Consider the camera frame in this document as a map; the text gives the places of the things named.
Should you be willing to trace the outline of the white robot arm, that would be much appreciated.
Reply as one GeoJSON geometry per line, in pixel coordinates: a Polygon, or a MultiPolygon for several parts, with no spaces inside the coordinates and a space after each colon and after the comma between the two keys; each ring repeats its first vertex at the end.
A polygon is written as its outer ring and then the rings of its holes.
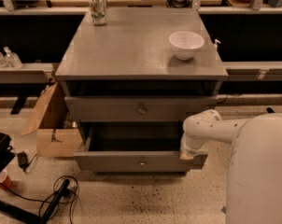
{"type": "Polygon", "coordinates": [[[282,113],[223,119],[209,109],[183,122],[180,158],[203,153],[209,140],[232,145],[226,224],[282,224],[282,113]]]}

